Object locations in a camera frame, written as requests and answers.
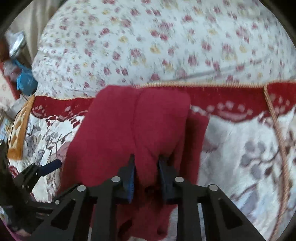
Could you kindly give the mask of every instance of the blue plastic bag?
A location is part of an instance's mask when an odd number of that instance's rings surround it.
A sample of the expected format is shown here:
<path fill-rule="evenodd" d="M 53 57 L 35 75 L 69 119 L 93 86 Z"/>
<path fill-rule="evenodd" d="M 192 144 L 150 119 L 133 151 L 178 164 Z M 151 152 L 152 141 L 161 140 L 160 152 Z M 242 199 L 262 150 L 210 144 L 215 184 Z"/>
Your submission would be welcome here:
<path fill-rule="evenodd" d="M 30 96 L 37 89 L 38 82 L 34 79 L 30 69 L 23 66 L 16 59 L 12 62 L 22 70 L 22 73 L 17 78 L 17 90 L 20 90 L 23 94 Z"/>

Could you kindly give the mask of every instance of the red object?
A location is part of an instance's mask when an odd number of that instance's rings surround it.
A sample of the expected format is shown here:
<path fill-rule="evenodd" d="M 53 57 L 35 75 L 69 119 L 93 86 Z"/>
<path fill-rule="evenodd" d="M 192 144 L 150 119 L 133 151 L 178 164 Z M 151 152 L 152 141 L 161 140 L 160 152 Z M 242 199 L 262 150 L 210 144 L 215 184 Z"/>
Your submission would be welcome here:
<path fill-rule="evenodd" d="M 4 63 L 3 63 L 3 62 L 0 62 L 0 70 L 2 71 L 2 74 L 3 74 L 3 72 L 4 72 L 3 65 L 4 65 Z M 3 78 L 6 80 L 7 84 L 9 85 L 10 90 L 11 90 L 11 92 L 12 92 L 12 94 L 13 94 L 13 97 L 14 97 L 16 100 L 19 99 L 19 98 L 20 98 L 20 94 L 21 94 L 22 92 L 20 92 L 20 91 L 17 90 L 17 85 L 16 85 L 16 83 L 11 82 L 10 79 L 9 79 L 8 77 L 3 76 Z"/>
<path fill-rule="evenodd" d="M 135 194 L 131 205 L 118 207 L 120 237 L 160 240 L 167 235 L 174 206 L 164 206 L 157 182 L 158 156 L 171 156 L 179 174 L 197 181 L 208 118 L 190 109 L 179 90 L 108 86 L 90 105 L 71 142 L 63 166 L 63 191 L 75 183 L 96 186 L 116 175 L 135 154 Z"/>

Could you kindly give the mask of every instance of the silver rivet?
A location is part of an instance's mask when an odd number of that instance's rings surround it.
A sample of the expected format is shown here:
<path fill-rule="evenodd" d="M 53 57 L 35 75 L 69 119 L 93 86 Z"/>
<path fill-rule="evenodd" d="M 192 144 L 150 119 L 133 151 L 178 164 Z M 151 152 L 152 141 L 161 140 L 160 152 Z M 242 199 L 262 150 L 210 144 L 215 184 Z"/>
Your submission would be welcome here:
<path fill-rule="evenodd" d="M 184 182 L 184 178 L 183 177 L 176 177 L 175 181 L 178 183 L 182 183 L 182 182 Z"/>
<path fill-rule="evenodd" d="M 83 192 L 83 191 L 86 190 L 86 186 L 85 185 L 80 185 L 80 186 L 78 186 L 77 190 L 78 190 L 78 192 Z"/>
<path fill-rule="evenodd" d="M 211 190 L 211 191 L 217 191 L 218 190 L 218 187 L 215 185 L 215 184 L 211 184 L 211 185 L 209 185 L 209 189 Z"/>
<path fill-rule="evenodd" d="M 120 177 L 118 177 L 118 176 L 112 177 L 111 181 L 114 182 L 114 183 L 117 183 L 117 182 L 120 181 Z"/>

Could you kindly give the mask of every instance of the red towel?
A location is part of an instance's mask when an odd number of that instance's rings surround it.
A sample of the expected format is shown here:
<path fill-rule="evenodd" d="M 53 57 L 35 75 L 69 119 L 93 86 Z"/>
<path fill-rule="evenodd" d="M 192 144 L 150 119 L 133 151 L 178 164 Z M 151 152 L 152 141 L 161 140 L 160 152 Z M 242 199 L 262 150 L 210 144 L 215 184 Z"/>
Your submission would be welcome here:
<path fill-rule="evenodd" d="M 190 110 L 185 92 L 108 86 L 93 100 L 69 146 L 60 190 L 75 183 L 101 184 L 133 153 L 135 194 L 132 204 L 118 207 L 120 238 L 163 239 L 174 206 L 162 204 L 158 156 L 172 155 L 180 176 L 195 184 L 207 125 L 207 117 Z"/>

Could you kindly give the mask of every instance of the cloth fold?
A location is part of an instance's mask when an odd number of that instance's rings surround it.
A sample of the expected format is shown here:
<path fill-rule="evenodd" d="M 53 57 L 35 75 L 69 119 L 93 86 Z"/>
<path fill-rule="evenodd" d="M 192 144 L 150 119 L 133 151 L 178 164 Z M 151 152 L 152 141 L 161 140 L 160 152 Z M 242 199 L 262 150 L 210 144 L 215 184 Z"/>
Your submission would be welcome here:
<path fill-rule="evenodd" d="M 207 124 L 207 117 L 190 110 L 185 92 L 108 86 L 93 100 L 69 146 L 59 191 L 75 183 L 101 184 L 133 153 L 135 194 L 132 204 L 118 207 L 118 235 L 163 239 L 174 206 L 161 200 L 158 156 L 170 157 L 179 174 L 195 184 Z"/>

